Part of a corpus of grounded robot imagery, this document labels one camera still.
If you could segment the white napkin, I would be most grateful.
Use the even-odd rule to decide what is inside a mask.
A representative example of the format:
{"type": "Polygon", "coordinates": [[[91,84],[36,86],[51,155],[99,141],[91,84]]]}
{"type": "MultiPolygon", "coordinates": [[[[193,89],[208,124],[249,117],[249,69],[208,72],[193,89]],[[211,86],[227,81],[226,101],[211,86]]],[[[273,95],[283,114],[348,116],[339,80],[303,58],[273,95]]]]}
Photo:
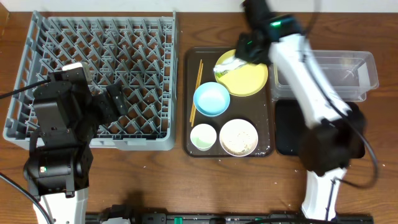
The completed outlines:
{"type": "Polygon", "coordinates": [[[236,58],[236,57],[230,57],[230,58],[227,58],[221,64],[215,65],[215,67],[213,68],[213,71],[215,73],[224,74],[231,70],[235,70],[239,67],[242,67],[245,64],[247,64],[247,61],[245,61],[245,60],[242,60],[242,59],[236,58]]]}

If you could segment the green red snack wrapper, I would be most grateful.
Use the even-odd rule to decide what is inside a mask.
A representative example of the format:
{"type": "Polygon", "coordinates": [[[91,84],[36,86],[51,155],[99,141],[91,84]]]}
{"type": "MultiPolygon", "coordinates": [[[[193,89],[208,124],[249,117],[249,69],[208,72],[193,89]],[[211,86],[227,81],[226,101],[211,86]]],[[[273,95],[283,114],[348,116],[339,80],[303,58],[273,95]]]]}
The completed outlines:
{"type": "Polygon", "coordinates": [[[221,78],[222,76],[226,75],[229,72],[229,70],[225,70],[223,72],[216,72],[215,75],[217,78],[221,78]]]}

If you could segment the white bowl with rice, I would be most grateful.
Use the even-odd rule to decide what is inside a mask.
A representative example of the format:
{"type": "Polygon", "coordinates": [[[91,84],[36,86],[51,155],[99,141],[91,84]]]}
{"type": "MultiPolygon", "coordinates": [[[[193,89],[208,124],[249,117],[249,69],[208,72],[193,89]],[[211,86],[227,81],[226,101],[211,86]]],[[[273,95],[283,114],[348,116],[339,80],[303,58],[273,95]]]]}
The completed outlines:
{"type": "Polygon", "coordinates": [[[257,148],[259,136],[256,128],[244,119],[226,122],[219,134],[221,147],[234,157],[245,157],[257,148]]]}

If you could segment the white cup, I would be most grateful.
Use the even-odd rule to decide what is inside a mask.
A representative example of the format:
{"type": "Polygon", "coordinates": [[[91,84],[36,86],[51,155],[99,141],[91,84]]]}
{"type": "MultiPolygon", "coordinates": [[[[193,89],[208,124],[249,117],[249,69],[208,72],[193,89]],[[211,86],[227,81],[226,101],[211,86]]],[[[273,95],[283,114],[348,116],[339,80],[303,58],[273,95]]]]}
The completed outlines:
{"type": "Polygon", "coordinates": [[[209,124],[198,124],[190,133],[190,140],[192,144],[200,151],[210,150],[210,148],[216,142],[216,139],[216,130],[209,124]]]}

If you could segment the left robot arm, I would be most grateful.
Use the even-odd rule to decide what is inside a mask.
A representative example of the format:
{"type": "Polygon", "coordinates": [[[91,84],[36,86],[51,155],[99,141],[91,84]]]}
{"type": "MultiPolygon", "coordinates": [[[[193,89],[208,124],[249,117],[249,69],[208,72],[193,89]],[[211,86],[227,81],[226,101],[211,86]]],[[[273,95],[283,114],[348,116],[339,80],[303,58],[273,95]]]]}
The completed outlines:
{"type": "Polygon", "coordinates": [[[72,63],[33,92],[39,127],[30,136],[24,177],[39,223],[85,222],[90,142],[99,126],[128,112],[120,84],[94,95],[92,79],[87,63],[72,63]]]}

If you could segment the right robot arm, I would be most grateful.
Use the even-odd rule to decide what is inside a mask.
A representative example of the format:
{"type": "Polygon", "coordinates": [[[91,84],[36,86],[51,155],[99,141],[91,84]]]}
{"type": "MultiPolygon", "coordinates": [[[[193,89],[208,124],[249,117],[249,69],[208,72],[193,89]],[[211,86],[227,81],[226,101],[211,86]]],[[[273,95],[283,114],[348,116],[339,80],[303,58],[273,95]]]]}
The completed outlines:
{"type": "Polygon", "coordinates": [[[265,1],[245,0],[243,8],[252,33],[239,37],[235,56],[249,63],[272,63],[285,75],[307,127],[298,149],[307,170],[302,213],[330,222],[350,160],[369,146],[363,136],[364,116],[327,80],[313,56],[309,31],[293,15],[277,16],[265,1]]]}

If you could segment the black waste tray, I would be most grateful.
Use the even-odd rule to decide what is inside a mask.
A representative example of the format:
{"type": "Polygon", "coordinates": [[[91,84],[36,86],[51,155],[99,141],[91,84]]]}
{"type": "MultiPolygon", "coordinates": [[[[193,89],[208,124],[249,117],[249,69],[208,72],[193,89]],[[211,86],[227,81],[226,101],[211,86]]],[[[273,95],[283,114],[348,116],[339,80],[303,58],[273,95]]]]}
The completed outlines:
{"type": "MultiPolygon", "coordinates": [[[[338,146],[348,145],[352,159],[365,155],[362,140],[343,121],[338,124],[339,132],[333,140],[338,146]]],[[[275,144],[279,153],[298,156],[309,129],[296,100],[279,100],[275,104],[275,144]]]]}

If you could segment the clear plastic waste bin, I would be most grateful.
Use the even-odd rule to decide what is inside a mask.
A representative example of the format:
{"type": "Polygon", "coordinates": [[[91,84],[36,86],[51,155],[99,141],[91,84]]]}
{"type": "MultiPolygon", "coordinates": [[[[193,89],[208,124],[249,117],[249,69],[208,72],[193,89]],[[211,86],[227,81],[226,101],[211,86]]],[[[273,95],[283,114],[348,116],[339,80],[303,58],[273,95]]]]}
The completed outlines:
{"type": "Polygon", "coordinates": [[[313,55],[337,94],[345,101],[364,101],[368,91],[379,87],[371,52],[314,50],[313,55]]]}

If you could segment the yellow round plate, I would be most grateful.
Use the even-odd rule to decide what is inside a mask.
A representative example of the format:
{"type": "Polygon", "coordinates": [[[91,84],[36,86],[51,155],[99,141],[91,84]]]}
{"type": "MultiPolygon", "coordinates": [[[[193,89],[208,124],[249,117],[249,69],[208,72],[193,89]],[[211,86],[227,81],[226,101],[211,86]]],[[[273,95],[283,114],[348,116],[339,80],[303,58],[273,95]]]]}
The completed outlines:
{"type": "MultiPolygon", "coordinates": [[[[216,62],[219,65],[227,58],[235,57],[235,50],[224,53],[216,62]]],[[[247,63],[242,67],[229,71],[216,81],[227,88],[229,93],[234,96],[250,96],[265,86],[268,79],[268,67],[265,64],[247,63]]]]}

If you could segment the grey plastic dish rack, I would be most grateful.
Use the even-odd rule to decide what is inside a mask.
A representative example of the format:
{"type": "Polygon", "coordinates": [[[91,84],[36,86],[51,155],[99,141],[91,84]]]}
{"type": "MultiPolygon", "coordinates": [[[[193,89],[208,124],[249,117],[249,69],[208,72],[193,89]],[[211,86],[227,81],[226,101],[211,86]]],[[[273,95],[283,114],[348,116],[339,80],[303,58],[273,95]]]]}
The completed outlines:
{"type": "Polygon", "coordinates": [[[175,145],[178,25],[170,17],[44,17],[29,24],[4,139],[27,149],[38,127],[32,84],[64,65],[86,62],[90,90],[120,83],[128,112],[99,127],[92,148],[168,151],[175,145]]]}

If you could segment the dark brown serving tray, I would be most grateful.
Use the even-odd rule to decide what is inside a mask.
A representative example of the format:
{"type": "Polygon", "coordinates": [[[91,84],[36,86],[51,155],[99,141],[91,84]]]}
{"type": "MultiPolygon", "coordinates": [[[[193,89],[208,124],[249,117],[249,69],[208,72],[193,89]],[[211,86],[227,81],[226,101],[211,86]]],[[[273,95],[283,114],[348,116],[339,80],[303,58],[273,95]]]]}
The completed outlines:
{"type": "MultiPolygon", "coordinates": [[[[197,73],[200,62],[204,63],[202,83],[215,81],[213,67],[216,61],[227,51],[229,47],[193,47],[184,56],[183,77],[184,77],[184,121],[183,124],[183,149],[192,157],[196,158],[224,158],[230,157],[221,147],[220,141],[207,151],[200,151],[190,140],[192,130],[190,114],[193,104],[194,87],[197,81],[197,73]]],[[[269,99],[268,86],[251,96],[232,96],[228,109],[223,114],[209,118],[199,112],[195,113],[194,124],[209,124],[219,132],[222,126],[232,119],[244,119],[249,121],[256,129],[259,141],[250,157],[267,157],[272,153],[271,133],[269,130],[269,99]]]]}

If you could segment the light blue bowl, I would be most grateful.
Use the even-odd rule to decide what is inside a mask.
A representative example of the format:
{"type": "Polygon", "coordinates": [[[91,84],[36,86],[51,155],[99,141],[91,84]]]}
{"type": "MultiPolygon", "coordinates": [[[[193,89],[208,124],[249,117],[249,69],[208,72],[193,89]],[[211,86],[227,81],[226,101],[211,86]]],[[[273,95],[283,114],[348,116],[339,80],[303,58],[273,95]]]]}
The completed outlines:
{"type": "Polygon", "coordinates": [[[230,104],[229,91],[222,84],[207,82],[200,85],[194,92],[193,102],[204,116],[217,117],[224,113],[230,104]]]}

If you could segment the black rail at table edge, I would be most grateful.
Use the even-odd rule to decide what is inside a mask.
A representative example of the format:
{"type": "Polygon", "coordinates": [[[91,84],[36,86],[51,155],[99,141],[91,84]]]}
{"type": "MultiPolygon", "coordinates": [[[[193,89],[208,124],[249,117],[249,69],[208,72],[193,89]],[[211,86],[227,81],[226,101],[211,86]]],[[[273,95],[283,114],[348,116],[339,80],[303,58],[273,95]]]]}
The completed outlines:
{"type": "Polygon", "coordinates": [[[166,209],[135,209],[128,205],[112,205],[100,213],[87,213],[89,224],[245,224],[245,223],[306,223],[297,212],[270,214],[237,213],[170,213],[166,209]]]}

